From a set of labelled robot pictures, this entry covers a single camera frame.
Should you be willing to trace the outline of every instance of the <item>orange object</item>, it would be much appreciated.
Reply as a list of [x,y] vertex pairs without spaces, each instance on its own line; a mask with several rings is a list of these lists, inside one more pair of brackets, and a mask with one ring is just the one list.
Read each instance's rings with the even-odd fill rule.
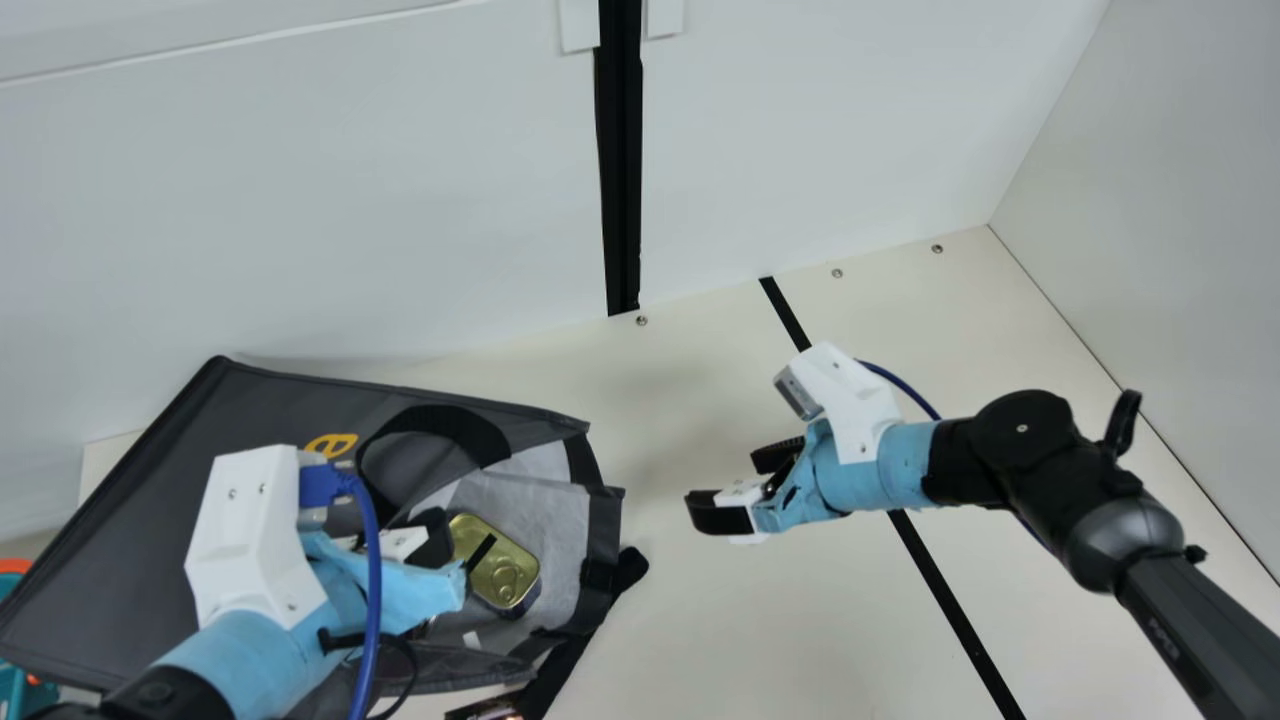
[[0,574],[23,575],[31,570],[31,560],[0,557]]

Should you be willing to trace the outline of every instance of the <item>metal bolt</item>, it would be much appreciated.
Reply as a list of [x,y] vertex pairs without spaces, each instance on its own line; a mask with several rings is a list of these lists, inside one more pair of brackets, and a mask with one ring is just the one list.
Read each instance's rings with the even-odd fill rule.
[[168,683],[147,683],[138,688],[138,705],[142,707],[164,707],[173,700],[173,687]]

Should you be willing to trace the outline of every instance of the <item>gold tin lid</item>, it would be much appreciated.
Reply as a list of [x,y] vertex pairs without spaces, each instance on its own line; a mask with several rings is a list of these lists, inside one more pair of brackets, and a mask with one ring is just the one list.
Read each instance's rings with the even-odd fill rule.
[[470,573],[471,592],[498,610],[512,610],[538,582],[540,565],[534,553],[480,518],[462,512],[449,520],[453,560],[467,562],[493,537],[493,546]]

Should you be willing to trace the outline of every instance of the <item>tin can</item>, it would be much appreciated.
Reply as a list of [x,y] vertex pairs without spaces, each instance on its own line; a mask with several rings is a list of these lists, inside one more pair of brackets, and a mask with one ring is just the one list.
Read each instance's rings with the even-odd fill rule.
[[471,592],[508,619],[529,611],[541,592],[541,565],[534,553],[470,512],[449,520],[453,559],[466,564]]

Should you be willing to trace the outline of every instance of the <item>table surface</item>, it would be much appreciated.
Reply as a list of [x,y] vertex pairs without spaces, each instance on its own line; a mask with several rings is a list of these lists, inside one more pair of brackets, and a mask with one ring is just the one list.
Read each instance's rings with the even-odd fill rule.
[[[810,338],[890,366],[943,415],[1043,387],[1094,436],[1119,393],[987,228],[777,281]],[[685,492],[751,475],[753,448],[803,429],[771,382],[795,347],[755,283],[643,314],[643,327],[611,318],[361,378],[593,423],[605,480],[628,493],[623,542],[653,569],[616,606],[552,716],[998,716],[884,514],[749,547],[692,530]],[[82,500],[136,437],[86,446]],[[1202,569],[1280,628],[1280,588],[1146,423],[1124,465],[1208,548]],[[1075,587],[1010,516],[911,519],[1029,717],[1198,716],[1119,605]],[[439,716],[493,694],[415,698],[402,714]]]

